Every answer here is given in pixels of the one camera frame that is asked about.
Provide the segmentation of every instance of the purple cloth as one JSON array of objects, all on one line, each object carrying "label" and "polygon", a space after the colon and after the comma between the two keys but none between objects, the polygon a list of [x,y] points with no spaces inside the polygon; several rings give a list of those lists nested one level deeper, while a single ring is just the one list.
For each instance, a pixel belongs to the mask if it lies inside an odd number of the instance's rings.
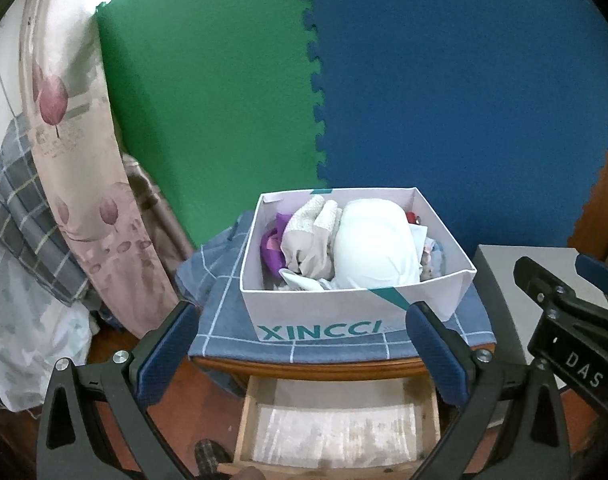
[{"label": "purple cloth", "polygon": [[286,229],[286,224],[289,223],[291,217],[292,215],[277,213],[275,216],[276,227],[265,232],[260,241],[262,260],[271,274],[278,279],[281,278],[280,269],[286,267],[286,258],[280,249],[280,245],[282,244],[284,229]]}]

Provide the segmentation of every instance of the green foam mat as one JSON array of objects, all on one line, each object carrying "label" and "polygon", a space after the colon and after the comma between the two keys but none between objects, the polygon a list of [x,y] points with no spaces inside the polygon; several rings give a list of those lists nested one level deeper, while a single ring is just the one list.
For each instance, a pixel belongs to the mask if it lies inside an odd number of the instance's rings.
[{"label": "green foam mat", "polygon": [[124,145],[199,245],[262,192],[318,180],[302,0],[111,0],[97,9]]}]

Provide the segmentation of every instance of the folded clothes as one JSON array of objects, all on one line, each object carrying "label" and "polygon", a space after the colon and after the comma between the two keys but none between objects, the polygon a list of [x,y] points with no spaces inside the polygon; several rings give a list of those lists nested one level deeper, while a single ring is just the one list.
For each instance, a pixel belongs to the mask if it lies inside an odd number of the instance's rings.
[{"label": "folded clothes", "polygon": [[[326,204],[317,196],[300,209],[303,213],[300,224],[304,230],[308,229],[311,218],[322,214]],[[289,266],[279,271],[286,282],[286,290],[380,288],[420,282],[420,258],[427,228],[409,224],[399,205],[379,198],[353,200],[344,208],[335,228],[334,242],[328,246],[334,277],[330,280],[325,276],[313,278],[298,272],[301,269]]]},{"label": "folded clothes", "polygon": [[342,210],[335,200],[315,195],[289,220],[282,238],[286,266],[313,280],[330,280],[334,275],[331,247]]}]

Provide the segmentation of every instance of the wooden table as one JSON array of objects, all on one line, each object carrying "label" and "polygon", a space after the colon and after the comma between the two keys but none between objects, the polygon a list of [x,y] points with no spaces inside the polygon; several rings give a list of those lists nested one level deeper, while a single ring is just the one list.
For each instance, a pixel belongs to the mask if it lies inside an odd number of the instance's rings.
[{"label": "wooden table", "polygon": [[[495,345],[488,343],[475,346],[473,350],[481,348],[493,351]],[[415,374],[428,373],[419,357],[327,365],[258,363],[254,361],[210,357],[193,357],[191,360],[199,367],[226,372],[241,384],[246,384],[250,376],[297,379],[302,381],[371,381],[397,379]]]}]

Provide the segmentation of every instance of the floral curtain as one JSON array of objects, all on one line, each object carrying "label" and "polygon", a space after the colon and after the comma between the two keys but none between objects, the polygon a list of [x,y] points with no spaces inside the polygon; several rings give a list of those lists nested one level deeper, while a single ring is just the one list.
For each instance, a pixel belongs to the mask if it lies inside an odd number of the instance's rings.
[{"label": "floral curtain", "polygon": [[133,334],[177,296],[143,224],[115,139],[92,0],[26,0],[20,92],[31,152],[58,228]]}]

